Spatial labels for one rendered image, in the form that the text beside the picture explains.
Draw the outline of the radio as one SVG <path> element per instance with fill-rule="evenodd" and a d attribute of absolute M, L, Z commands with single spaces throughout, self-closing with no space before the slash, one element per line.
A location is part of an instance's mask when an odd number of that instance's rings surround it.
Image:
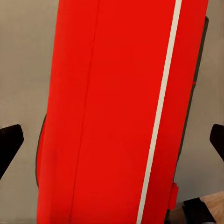
<path fill-rule="evenodd" d="M 37 224 L 164 224 L 208 0 L 59 0 Z"/>

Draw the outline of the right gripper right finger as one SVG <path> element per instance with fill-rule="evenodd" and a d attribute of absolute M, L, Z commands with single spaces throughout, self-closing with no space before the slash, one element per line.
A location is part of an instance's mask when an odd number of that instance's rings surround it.
<path fill-rule="evenodd" d="M 224 126 L 215 124 L 210 133 L 210 142 L 224 160 Z"/>

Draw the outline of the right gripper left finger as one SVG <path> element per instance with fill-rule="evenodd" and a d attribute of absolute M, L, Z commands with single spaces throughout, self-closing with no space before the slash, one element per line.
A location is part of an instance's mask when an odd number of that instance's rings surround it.
<path fill-rule="evenodd" d="M 0 129 L 0 179 L 23 142 L 24 137 L 19 124 Z"/>

